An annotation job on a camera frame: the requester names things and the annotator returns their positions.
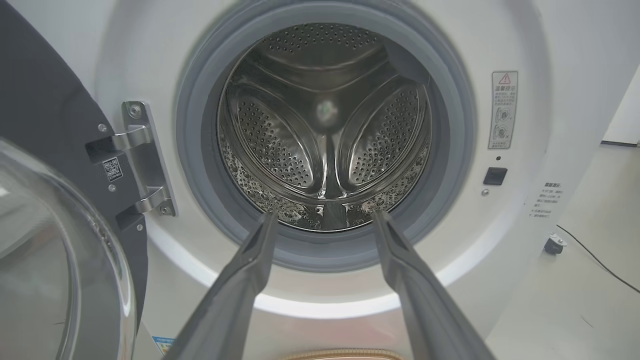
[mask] warning triangle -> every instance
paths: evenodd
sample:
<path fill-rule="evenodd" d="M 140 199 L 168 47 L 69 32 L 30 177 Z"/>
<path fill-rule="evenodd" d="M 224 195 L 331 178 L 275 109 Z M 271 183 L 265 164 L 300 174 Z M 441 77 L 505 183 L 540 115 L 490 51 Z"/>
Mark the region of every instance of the warning triangle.
<path fill-rule="evenodd" d="M 498 84 L 502 84 L 502 85 L 511 84 L 511 80 L 509 79 L 509 74 L 505 74 Z"/>

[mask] qr code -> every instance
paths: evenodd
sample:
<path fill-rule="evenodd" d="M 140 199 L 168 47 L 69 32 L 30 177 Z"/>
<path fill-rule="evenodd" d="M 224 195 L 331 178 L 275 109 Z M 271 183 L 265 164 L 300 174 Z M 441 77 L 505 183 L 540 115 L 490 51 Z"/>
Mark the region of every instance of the qr code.
<path fill-rule="evenodd" d="M 103 161 L 102 166 L 104 166 L 104 171 L 107 173 L 109 182 L 114 181 L 115 179 L 120 179 L 122 177 L 122 169 L 120 168 L 118 158 Z"/>

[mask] white floor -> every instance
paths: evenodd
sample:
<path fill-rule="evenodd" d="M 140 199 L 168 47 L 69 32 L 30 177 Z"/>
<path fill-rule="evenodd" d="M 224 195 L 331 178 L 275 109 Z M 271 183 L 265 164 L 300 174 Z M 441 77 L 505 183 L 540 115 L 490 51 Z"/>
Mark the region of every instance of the white floor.
<path fill-rule="evenodd" d="M 602 145 L 559 225 L 640 288 L 640 149 Z M 529 270 L 487 342 L 498 360 L 640 359 L 640 294 L 569 234 Z"/>

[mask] power cord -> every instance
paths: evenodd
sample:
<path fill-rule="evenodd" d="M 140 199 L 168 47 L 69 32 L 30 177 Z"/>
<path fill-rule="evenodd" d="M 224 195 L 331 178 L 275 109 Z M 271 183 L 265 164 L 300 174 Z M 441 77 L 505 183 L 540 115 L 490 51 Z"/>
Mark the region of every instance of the power cord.
<path fill-rule="evenodd" d="M 598 264 L 600 264 L 600 266 L 602 266 L 602 268 L 604 270 L 606 270 L 608 273 L 610 273 L 611 275 L 613 275 L 613 277 L 615 277 L 616 279 L 620 280 L 624 285 L 627 285 L 629 288 L 632 288 L 636 293 L 640 294 L 640 290 L 638 290 L 635 286 L 629 284 L 627 281 L 624 281 L 620 276 L 617 276 L 613 271 L 609 270 L 609 268 L 607 268 L 602 261 L 600 261 L 600 259 L 598 259 L 589 249 L 587 249 L 586 246 L 584 246 L 580 240 L 578 240 L 578 238 L 576 238 L 572 233 L 569 232 L 569 230 L 565 229 L 564 227 L 557 225 L 560 229 L 562 229 L 564 232 L 566 232 L 567 234 L 569 234 L 569 236 L 571 236 L 578 244 L 580 244 L 580 246 L 584 249 L 587 250 L 587 252 L 589 253 L 589 255 L 591 255 L 591 257 L 593 257 Z"/>

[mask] metal hinge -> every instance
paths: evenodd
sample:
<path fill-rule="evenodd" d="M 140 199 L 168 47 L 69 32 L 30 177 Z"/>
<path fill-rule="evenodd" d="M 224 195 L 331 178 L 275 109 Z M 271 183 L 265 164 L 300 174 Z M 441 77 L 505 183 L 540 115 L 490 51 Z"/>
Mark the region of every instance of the metal hinge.
<path fill-rule="evenodd" d="M 149 105 L 141 101 L 122 103 L 122 120 L 127 131 L 111 137 L 113 147 L 125 151 L 140 189 L 135 204 L 140 213 L 157 209 L 158 215 L 175 216 L 168 178 L 155 141 Z"/>

